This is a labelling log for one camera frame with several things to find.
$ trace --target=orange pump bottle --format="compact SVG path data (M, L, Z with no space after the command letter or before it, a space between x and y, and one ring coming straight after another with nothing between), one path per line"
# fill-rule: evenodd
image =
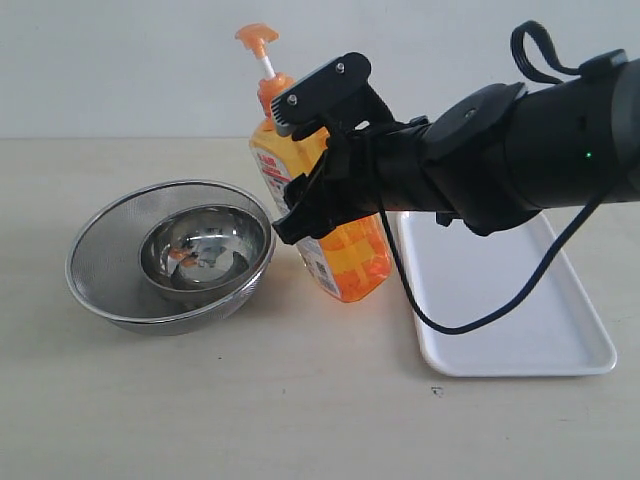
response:
M326 148L329 134L322 129L294 142L276 132L271 100L294 83L291 77L276 73L267 57L265 45L277 38L276 31L261 23L247 25L236 33L236 39L253 51L264 68L258 98L266 118L251 136L249 147L280 213L285 215L284 186L311 171ZM343 302L361 300L391 273L391 255L377 216L338 227L321 240L306 238L296 247L320 287Z

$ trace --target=metal mesh bowl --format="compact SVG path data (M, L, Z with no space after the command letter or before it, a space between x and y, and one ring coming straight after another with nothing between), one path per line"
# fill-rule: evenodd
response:
M257 219L264 229L266 253L245 281L206 305L188 305L159 295L141 268L143 242L167 218L212 205L232 206ZM122 328L176 335L228 317L240 308L257 287L275 243L267 209L251 194L218 182L162 183L113 202L80 230L67 259L67 283L85 308Z

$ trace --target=metal bowl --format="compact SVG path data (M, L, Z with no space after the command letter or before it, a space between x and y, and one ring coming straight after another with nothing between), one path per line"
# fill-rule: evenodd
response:
M196 216L192 217L189 212L196 212ZM203 214L207 225L198 224L197 228L219 228L213 223L234 214L237 218L232 223L236 232L255 235L253 243L232 244L233 228L229 230L227 224L224 227L225 242L229 242L225 247L237 249L235 251L244 256L249 267L236 280L224 277L224 268L202 271L185 268L180 270L178 284L186 282L182 285L189 288L182 289L176 289L175 285L164 287L162 282L166 277L147 275L143 263L150 262L146 269L149 273L161 274L162 268L151 268L151 260L157 258L156 265L159 266L162 256L154 257L149 253L146 257L143 255L145 248L151 249L150 252L155 248L161 250L165 241L161 239L181 238L181 228L192 225L192 221ZM87 222L67 258L66 278L71 293L80 304L119 327L155 335L183 334L226 318L240 308L258 286L275 244L266 207L248 192L203 180L167 182L126 195ZM228 265L226 258L224 262L223 258L219 261L219 267L224 262ZM242 265L236 263L232 268L240 267ZM181 293L218 291L208 300L185 301L168 296L167 292L171 290L183 290Z
M142 243L140 267L159 294L202 306L231 293L267 252L267 233L249 212L209 205L177 213Z

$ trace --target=beige table surface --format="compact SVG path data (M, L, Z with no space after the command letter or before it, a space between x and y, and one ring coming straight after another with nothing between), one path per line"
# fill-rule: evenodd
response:
M223 180L275 213L245 140L2 141L0 165L2 480L638 476L640 205L567 248L613 373L469 381L425 364L397 276L344 305L282 244L250 302L194 334L128 333L72 299L74 235L133 189Z

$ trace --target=white plastic tray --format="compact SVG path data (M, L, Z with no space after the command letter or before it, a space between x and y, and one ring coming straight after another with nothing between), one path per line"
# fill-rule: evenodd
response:
M510 300L555 234L544 215L479 237L431 213L398 215L399 246L416 301L432 320L459 326ZM564 252L531 295L495 323L447 336L414 315L425 360L456 377L582 376L611 371L617 354Z

